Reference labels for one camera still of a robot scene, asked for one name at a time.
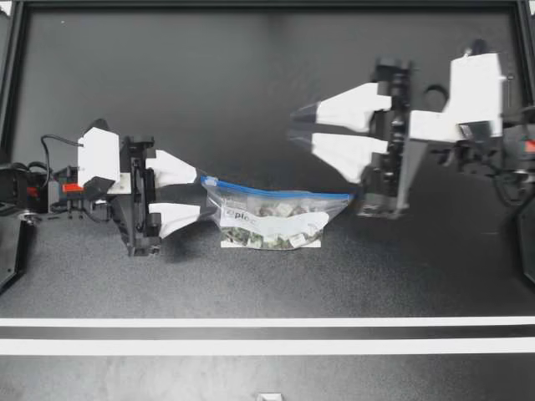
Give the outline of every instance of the plastic bag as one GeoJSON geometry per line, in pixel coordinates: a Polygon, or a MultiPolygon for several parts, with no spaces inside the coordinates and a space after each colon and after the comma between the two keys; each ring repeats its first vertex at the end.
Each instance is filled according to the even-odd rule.
{"type": "Polygon", "coordinates": [[[211,218],[232,242],[254,249],[291,250],[318,240],[351,201],[349,194],[256,190],[201,177],[211,218]]]}

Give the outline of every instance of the black work surface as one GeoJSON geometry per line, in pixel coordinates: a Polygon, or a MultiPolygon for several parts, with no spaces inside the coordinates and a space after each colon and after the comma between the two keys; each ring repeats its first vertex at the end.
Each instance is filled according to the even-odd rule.
{"type": "MultiPolygon", "coordinates": [[[[78,138],[96,118],[154,135],[211,175],[259,188],[347,190],[285,140],[288,115],[367,82],[375,58],[413,60],[415,108],[474,38],[512,74],[512,22],[500,13],[69,13],[33,15],[13,160],[43,158],[39,136],[78,138]]],[[[51,145],[53,167],[75,150],[51,145]]],[[[490,183],[436,166],[417,176],[399,221],[339,216],[321,249],[221,249],[209,222],[129,258],[112,223],[49,222],[2,317],[395,317],[535,313],[490,183]]]]}
{"type": "Polygon", "coordinates": [[[0,358],[0,398],[286,401],[529,400],[533,355],[0,358]]]}

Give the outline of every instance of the white tape line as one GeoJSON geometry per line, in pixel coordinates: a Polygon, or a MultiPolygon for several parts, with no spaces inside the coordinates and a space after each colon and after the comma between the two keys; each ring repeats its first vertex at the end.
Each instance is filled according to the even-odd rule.
{"type": "Polygon", "coordinates": [[[0,340],[0,355],[306,356],[535,353],[535,338],[432,340],[0,340]]]}
{"type": "Polygon", "coordinates": [[[0,318],[0,327],[443,327],[523,326],[535,316],[364,317],[297,319],[42,319],[0,318]]]}

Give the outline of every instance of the cable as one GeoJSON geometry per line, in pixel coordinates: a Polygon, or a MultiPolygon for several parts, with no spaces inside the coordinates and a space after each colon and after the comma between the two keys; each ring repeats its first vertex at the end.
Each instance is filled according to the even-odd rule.
{"type": "Polygon", "coordinates": [[[45,171],[47,169],[47,166],[42,161],[33,161],[28,165],[29,169],[32,169],[33,167],[38,167],[39,169],[43,169],[45,171]]]}
{"type": "Polygon", "coordinates": [[[92,221],[95,223],[107,223],[110,221],[110,219],[100,219],[99,217],[93,215],[91,212],[89,212],[86,208],[82,208],[82,212],[92,221]]]}
{"type": "Polygon", "coordinates": [[[440,84],[432,84],[432,85],[429,85],[427,88],[425,88],[424,96],[426,97],[431,92],[438,92],[439,94],[441,94],[442,97],[444,98],[444,106],[446,106],[446,104],[448,103],[448,100],[450,99],[450,93],[448,92],[448,89],[444,88],[444,86],[440,84]]]}
{"type": "Polygon", "coordinates": [[[45,170],[47,171],[47,176],[46,176],[46,178],[44,180],[44,183],[41,185],[41,189],[45,188],[48,185],[48,183],[50,182],[50,175],[51,175],[51,173],[53,173],[52,169],[50,168],[50,155],[49,155],[49,152],[48,152],[48,146],[44,142],[44,140],[46,140],[46,139],[58,140],[59,142],[63,142],[64,144],[67,144],[67,145],[83,147],[82,144],[79,144],[78,142],[74,142],[73,140],[67,140],[65,138],[62,138],[61,136],[43,135],[41,137],[41,144],[43,145],[43,149],[44,149],[45,170]]]}

